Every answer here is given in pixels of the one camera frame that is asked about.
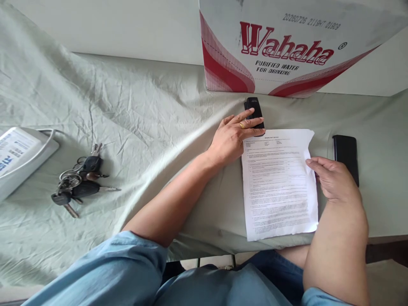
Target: smartphone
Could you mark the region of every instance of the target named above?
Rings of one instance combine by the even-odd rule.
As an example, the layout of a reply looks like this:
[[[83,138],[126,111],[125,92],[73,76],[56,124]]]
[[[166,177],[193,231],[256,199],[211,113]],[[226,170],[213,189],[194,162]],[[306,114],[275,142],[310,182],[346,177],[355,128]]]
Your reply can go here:
[[[347,169],[353,176],[357,186],[360,182],[358,179],[357,163],[357,140],[354,137],[344,135],[334,135],[334,159],[346,165]]]
[[[247,119],[254,119],[254,118],[262,117],[261,107],[259,105],[259,101],[258,101],[257,97],[248,98],[246,100],[246,102],[244,103],[244,107],[245,107],[245,110],[248,110],[250,108],[255,109],[254,113],[252,115],[249,115],[247,117]],[[264,126],[264,123],[262,122],[262,123],[260,123],[260,124],[258,124],[256,126],[254,126],[253,128],[265,128],[265,126]]]

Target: key fob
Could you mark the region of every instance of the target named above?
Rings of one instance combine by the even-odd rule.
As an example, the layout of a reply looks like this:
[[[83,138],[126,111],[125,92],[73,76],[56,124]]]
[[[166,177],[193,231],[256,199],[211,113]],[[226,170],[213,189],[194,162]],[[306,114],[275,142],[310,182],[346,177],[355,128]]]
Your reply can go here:
[[[84,163],[82,164],[79,175],[84,177],[90,172],[99,172],[102,165],[102,158],[99,156],[88,156]]]
[[[249,115],[247,117],[247,119],[254,119],[254,118],[262,117],[261,107],[259,105],[259,101],[258,101],[257,97],[248,98],[246,100],[246,102],[244,103],[244,106],[245,106],[245,110],[248,110],[250,108],[255,109],[254,113],[252,115]],[[256,126],[254,126],[253,128],[265,128],[265,126],[264,126],[264,123],[262,122],[262,123],[260,123],[260,124],[258,124]]]
[[[66,205],[69,202],[71,202],[71,194],[67,191],[62,191],[57,195],[56,193],[53,193],[51,195],[51,200],[60,206]]]
[[[71,194],[75,198],[83,198],[97,193],[101,185],[94,181],[82,181],[78,186],[72,188]]]

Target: shirt sleeve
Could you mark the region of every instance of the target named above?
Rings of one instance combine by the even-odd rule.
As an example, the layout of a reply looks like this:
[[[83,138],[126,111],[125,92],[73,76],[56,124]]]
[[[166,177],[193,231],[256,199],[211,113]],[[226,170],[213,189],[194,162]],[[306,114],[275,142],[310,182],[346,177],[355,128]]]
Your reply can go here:
[[[340,306],[350,305],[338,298],[320,290],[319,288],[309,288],[302,297],[302,306]]]
[[[150,305],[162,281],[167,249],[121,232],[92,249],[42,291],[32,305]]]

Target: bunch of keys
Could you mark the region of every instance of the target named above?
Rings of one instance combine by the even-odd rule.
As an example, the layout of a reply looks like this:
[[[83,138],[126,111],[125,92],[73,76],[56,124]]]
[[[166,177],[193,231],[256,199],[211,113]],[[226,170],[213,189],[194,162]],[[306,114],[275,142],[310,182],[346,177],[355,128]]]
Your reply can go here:
[[[99,156],[101,147],[102,144],[94,144],[91,156],[88,156],[79,168],[63,172],[59,176],[60,182],[56,192],[51,195],[52,201],[63,206],[73,218],[79,218],[79,215],[69,204],[71,199],[82,204],[80,197],[90,196],[100,191],[120,190],[113,187],[102,187],[94,182],[99,177],[108,177],[99,173],[102,164],[102,158]]]

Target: white cable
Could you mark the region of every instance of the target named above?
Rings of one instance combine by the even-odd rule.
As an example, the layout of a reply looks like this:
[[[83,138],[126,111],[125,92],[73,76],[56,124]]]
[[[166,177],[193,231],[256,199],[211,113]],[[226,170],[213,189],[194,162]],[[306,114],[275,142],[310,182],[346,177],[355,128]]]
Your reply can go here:
[[[23,168],[24,166],[26,166],[27,164],[29,164],[30,162],[32,162],[34,159],[36,159],[38,156],[40,156],[41,153],[43,153],[45,151],[45,149],[47,148],[47,145],[50,143],[50,141],[54,138],[55,136],[55,132],[57,130],[55,129],[40,129],[37,130],[39,132],[51,132],[50,136],[48,137],[47,141],[45,142],[45,144],[42,146],[42,148],[33,156],[31,157],[28,161],[26,161],[24,164],[22,164],[21,166],[15,168],[13,171],[6,173],[3,176],[0,176],[0,180],[5,178],[6,176],[11,175],[12,173],[16,172],[17,170]]]

